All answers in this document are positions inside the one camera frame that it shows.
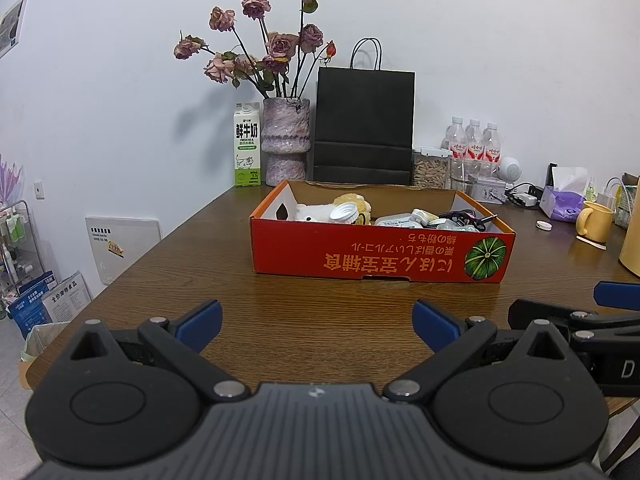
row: wooden table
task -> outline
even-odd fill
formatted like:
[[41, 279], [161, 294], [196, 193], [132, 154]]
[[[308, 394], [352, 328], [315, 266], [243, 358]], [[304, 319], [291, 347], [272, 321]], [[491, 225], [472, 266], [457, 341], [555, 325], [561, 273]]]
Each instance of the wooden table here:
[[[535, 227], [540, 212], [491, 206], [517, 236], [502, 283], [409, 283], [255, 274], [248, 218], [270, 191], [233, 188], [156, 245], [100, 294], [36, 359], [37, 386], [69, 336], [87, 318], [131, 328], [151, 316], [175, 318], [207, 298], [223, 305], [221, 333], [202, 355], [251, 388], [260, 381], [362, 381], [380, 391], [430, 354], [411, 309], [428, 298], [461, 318], [485, 316], [508, 328], [516, 298], [596, 309], [600, 280], [638, 282], [619, 262], [624, 231], [612, 226], [607, 251], [579, 242], [574, 225]], [[597, 308], [606, 312], [606, 308]], [[633, 399], [609, 397], [611, 413]]]

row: round white speaker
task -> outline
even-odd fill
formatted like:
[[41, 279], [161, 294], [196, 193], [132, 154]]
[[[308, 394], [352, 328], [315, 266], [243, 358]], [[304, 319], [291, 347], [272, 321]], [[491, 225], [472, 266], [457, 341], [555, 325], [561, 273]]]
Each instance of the round white speaker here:
[[500, 160], [498, 166], [498, 178], [510, 184], [520, 178], [522, 170], [520, 169], [520, 163], [512, 156], [506, 156]]

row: tiled floor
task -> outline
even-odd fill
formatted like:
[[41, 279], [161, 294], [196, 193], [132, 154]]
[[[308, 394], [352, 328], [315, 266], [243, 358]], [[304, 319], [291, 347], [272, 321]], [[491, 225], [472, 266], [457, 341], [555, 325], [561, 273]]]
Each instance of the tiled floor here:
[[18, 480], [40, 459], [24, 425], [24, 407], [31, 395], [18, 381], [24, 339], [10, 319], [0, 320], [0, 480]]

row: black paper bag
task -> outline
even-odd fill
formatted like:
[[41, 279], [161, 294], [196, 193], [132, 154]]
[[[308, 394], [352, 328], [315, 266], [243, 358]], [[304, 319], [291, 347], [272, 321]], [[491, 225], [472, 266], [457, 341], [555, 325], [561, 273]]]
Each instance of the black paper bag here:
[[320, 67], [313, 179], [411, 184], [414, 81], [413, 72]]

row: white power adapter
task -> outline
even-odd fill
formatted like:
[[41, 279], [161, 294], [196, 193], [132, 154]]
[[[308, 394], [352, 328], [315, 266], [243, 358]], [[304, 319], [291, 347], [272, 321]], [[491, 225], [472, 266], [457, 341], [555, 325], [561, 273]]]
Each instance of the white power adapter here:
[[526, 207], [531, 207], [538, 203], [538, 199], [529, 193], [514, 193], [513, 196], [522, 200]]

